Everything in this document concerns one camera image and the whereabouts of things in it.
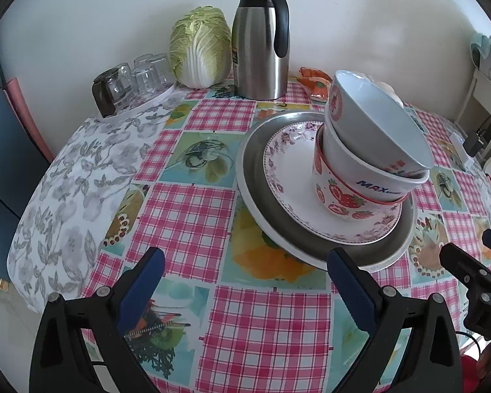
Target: white plate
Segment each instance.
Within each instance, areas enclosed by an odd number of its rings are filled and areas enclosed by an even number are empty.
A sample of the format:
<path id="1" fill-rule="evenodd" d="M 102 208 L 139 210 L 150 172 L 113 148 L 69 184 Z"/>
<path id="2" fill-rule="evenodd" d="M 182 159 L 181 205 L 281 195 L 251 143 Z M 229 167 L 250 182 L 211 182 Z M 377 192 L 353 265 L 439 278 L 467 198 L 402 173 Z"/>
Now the white plate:
<path id="1" fill-rule="evenodd" d="M 314 193 L 313 152 L 321 122 L 299 122 L 276 132 L 264 150 L 264 173 L 273 195 L 289 216 L 321 238 L 343 245 L 372 244 L 396 226 L 402 206 L 363 220 L 344 220 L 328 211 Z"/>

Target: white wall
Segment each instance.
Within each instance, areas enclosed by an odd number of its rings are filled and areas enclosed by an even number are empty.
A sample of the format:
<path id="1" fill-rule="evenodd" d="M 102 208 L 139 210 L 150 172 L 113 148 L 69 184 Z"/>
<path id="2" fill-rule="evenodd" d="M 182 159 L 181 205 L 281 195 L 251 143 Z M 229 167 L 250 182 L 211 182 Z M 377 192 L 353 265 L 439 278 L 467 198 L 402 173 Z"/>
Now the white wall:
<path id="1" fill-rule="evenodd" d="M 53 152 L 97 114 L 93 78 L 143 53 L 165 52 L 174 22 L 196 6 L 239 0 L 16 0 L 0 22 L 7 77 L 18 77 Z M 451 117 L 472 74 L 469 39 L 491 23 L 475 0 L 287 0 L 291 66 L 354 69 Z"/>

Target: upside-down glass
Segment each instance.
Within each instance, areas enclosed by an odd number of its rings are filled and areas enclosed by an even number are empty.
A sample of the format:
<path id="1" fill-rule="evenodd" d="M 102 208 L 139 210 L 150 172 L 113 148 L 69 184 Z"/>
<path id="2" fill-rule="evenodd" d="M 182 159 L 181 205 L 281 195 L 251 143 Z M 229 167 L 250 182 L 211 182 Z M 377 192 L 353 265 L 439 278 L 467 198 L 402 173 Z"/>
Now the upside-down glass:
<path id="1" fill-rule="evenodd" d="M 123 83 L 124 88 L 126 89 L 126 93 L 128 93 L 129 89 L 136 91 L 136 83 L 135 78 L 131 75 L 131 68 L 129 64 L 124 62 L 115 67 L 118 69 L 118 77 Z"/>
<path id="2" fill-rule="evenodd" d="M 160 82 L 165 88 L 169 88 L 176 81 L 175 76 L 171 72 L 171 66 L 169 65 L 168 55 L 165 53 L 159 53 L 148 59 L 148 63 L 155 67 Z"/>
<path id="3" fill-rule="evenodd" d="M 148 59 L 153 57 L 153 53 L 143 54 L 142 56 L 138 56 L 135 59 L 135 69 L 145 65 L 148 62 Z"/>
<path id="4" fill-rule="evenodd" d="M 160 78 L 155 67 L 151 65 L 142 65 L 133 71 L 136 80 L 137 93 L 139 95 L 160 93 L 164 90 L 160 84 Z"/>

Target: wire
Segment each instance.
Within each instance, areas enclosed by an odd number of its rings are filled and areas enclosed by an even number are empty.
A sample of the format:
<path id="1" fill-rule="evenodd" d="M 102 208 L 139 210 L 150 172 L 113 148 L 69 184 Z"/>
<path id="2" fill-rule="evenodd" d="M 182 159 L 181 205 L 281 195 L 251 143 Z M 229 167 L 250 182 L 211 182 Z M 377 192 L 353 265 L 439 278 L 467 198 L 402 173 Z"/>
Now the wire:
<path id="1" fill-rule="evenodd" d="M 466 337 L 472 339 L 474 341 L 474 344 L 477 345 L 478 355 L 480 356 L 482 354 L 482 350 L 480 350 L 480 345 L 478 344 L 478 340 L 475 337 L 473 337 L 471 334 L 464 332 L 464 331 L 455 331 L 454 333 L 460 334 L 460 335 L 465 335 Z"/>
<path id="2" fill-rule="evenodd" d="M 480 127 L 477 128 L 477 134 L 480 135 L 480 129 L 484 126 L 484 124 L 491 118 L 491 113 L 487 116 L 483 123 L 480 124 Z"/>

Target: strawberry print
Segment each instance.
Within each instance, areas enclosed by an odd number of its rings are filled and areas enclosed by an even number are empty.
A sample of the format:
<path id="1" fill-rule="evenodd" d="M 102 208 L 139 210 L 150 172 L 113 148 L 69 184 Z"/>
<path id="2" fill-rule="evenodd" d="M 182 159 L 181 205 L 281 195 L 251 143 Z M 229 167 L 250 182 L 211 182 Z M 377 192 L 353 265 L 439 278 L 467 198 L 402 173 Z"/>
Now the strawberry print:
<path id="1" fill-rule="evenodd" d="M 318 149 L 315 147 L 315 170 L 318 174 L 322 174 L 322 161 L 320 160 L 320 154 Z"/>
<path id="2" fill-rule="evenodd" d="M 371 211 L 356 211 L 351 214 L 351 217 L 356 220 L 363 220 L 365 218 L 371 217 L 373 213 Z"/>
<path id="3" fill-rule="evenodd" d="M 318 195 L 322 203 L 325 204 L 326 198 L 323 196 L 322 189 L 320 188 L 320 185 L 318 183 L 316 184 L 316 194 Z"/>
<path id="4" fill-rule="evenodd" d="M 333 195 L 333 197 L 335 197 L 338 200 L 340 200 L 340 198 L 343 195 L 342 189 L 340 189 L 340 187 L 338 187 L 336 182 L 331 178 L 329 179 L 329 191 L 331 192 L 331 195 Z"/>
<path id="5" fill-rule="evenodd" d="M 342 189 L 336 184 L 336 182 L 332 179 L 329 179 L 329 190 L 331 195 L 335 197 L 339 204 L 347 207 L 347 208 L 360 208 L 365 204 L 365 201 L 359 196 L 348 195 L 347 193 L 343 193 Z"/>
<path id="6" fill-rule="evenodd" d="M 342 116 L 342 93 L 336 85 L 331 88 L 329 112 L 333 121 L 338 121 Z"/>
<path id="7" fill-rule="evenodd" d="M 347 216 L 349 211 L 337 204 L 329 204 L 327 206 L 333 213 L 340 214 L 341 216 Z"/>

